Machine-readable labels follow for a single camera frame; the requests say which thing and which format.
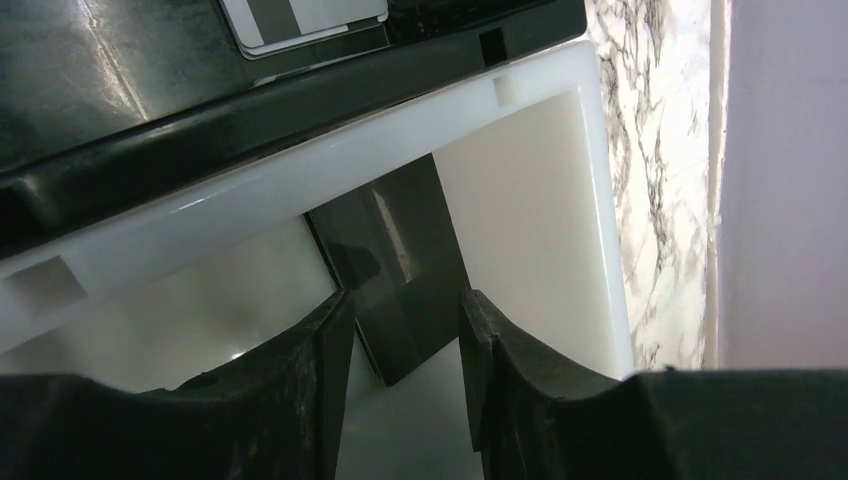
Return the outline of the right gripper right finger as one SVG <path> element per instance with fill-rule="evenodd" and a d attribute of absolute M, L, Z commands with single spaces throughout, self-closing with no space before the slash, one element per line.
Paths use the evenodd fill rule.
<path fill-rule="evenodd" d="M 460 298 L 473 449 L 488 479 L 843 479 L 847 373 L 721 370 L 615 380 Z"/>

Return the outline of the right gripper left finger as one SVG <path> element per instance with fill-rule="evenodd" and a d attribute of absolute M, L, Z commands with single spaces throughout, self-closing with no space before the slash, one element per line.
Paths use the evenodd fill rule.
<path fill-rule="evenodd" d="M 1 380 L 5 479 L 331 479 L 354 336 L 348 292 L 174 390 Z"/>

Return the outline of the black VIP credit card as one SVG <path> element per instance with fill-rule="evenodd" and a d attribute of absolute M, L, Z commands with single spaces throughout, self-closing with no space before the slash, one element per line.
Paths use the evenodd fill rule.
<path fill-rule="evenodd" d="M 392 386 L 458 335 L 469 280 L 432 155 L 311 211 L 307 223 L 377 376 Z"/>

